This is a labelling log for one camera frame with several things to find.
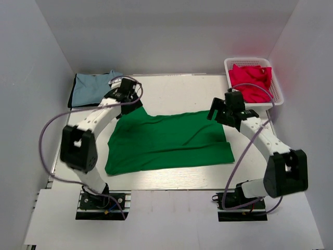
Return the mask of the green t shirt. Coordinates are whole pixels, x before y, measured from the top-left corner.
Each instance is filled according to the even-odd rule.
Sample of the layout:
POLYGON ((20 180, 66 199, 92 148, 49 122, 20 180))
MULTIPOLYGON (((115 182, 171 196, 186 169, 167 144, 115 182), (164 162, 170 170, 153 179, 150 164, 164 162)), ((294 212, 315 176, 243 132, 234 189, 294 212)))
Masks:
POLYGON ((208 113, 150 116, 141 107, 124 115, 108 141, 106 174, 233 163, 224 129, 208 113))

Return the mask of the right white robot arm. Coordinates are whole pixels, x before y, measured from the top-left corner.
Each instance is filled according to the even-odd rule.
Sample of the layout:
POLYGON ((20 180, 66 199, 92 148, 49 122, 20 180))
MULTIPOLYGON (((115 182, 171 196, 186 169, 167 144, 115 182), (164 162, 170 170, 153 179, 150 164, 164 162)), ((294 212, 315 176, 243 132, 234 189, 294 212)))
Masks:
POLYGON ((246 110, 240 101, 234 107, 227 100, 215 97, 207 119, 235 128, 252 142, 267 162, 263 178, 236 185, 238 206, 246 208, 257 197, 277 198, 308 189, 306 153, 294 150, 278 139, 254 110, 246 110))

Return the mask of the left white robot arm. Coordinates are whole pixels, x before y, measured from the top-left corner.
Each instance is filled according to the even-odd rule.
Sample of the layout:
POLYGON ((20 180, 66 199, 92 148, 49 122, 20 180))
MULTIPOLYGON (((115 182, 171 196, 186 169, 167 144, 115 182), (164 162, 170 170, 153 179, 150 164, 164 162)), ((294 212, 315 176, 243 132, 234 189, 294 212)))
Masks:
POLYGON ((63 128, 60 160, 78 176, 83 189, 91 194, 99 208, 110 202, 108 185, 100 176, 96 140, 106 126, 142 106, 135 86, 117 87, 108 92, 100 104, 82 121, 63 128))

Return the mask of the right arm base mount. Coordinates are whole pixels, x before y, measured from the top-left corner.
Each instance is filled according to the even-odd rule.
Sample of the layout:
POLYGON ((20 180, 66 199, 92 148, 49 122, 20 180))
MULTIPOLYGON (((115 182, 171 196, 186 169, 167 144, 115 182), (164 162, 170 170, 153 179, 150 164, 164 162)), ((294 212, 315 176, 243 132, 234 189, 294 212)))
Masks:
POLYGON ((245 198, 241 188, 237 187, 227 191, 225 207, 237 209, 226 210, 222 206, 224 192, 218 192, 212 196, 212 201, 217 204, 217 216, 219 222, 255 222, 267 221, 266 207, 263 199, 254 202, 256 198, 245 198))

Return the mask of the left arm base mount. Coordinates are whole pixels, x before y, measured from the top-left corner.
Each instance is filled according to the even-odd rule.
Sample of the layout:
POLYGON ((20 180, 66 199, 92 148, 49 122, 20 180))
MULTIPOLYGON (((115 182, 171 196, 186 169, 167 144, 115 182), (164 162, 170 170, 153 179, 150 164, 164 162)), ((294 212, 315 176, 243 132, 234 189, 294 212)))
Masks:
POLYGON ((130 211, 131 192, 115 191, 110 192, 109 194, 117 200, 125 217, 121 214, 121 211, 114 200, 106 197, 103 197, 102 200, 98 200, 93 194, 81 191, 75 219, 94 221, 124 221, 130 211))

